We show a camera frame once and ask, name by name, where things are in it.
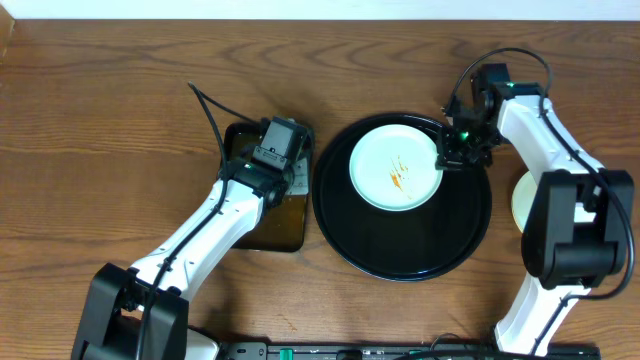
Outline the light blue plate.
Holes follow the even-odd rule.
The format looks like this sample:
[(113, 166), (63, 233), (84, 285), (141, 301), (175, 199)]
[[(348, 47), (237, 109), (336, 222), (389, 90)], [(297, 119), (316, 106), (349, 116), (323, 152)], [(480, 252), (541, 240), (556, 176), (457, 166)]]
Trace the light blue plate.
[(520, 232), (524, 231), (537, 185), (532, 174), (527, 171), (516, 183), (511, 196), (511, 211)]
[(404, 212), (437, 192), (443, 172), (436, 160), (436, 144), (427, 134), (408, 125), (384, 125), (358, 140), (350, 155), (349, 176), (370, 205)]

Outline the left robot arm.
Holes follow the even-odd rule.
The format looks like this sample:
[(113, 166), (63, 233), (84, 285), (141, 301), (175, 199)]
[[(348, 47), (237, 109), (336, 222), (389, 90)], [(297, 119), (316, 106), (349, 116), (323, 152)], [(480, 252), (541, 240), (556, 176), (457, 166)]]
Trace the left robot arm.
[(224, 255), (289, 194), (309, 192), (311, 154), (282, 158), (256, 148), (233, 160), (202, 205), (174, 234), (124, 269), (105, 264), (93, 277), (74, 359), (215, 359), (220, 346), (188, 325), (191, 300)]

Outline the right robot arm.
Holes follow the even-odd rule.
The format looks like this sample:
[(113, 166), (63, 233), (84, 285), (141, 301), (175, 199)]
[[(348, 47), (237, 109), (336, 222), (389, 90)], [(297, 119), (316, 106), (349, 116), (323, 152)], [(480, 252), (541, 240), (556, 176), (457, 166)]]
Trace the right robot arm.
[(477, 80), (472, 93), (473, 108), (452, 95), (443, 109), (438, 165), (486, 166), (503, 142), (526, 165), (535, 183), (521, 240), (527, 274), (494, 338), (503, 352), (545, 356), (578, 302), (613, 298), (631, 280), (633, 179), (584, 151), (541, 85)]

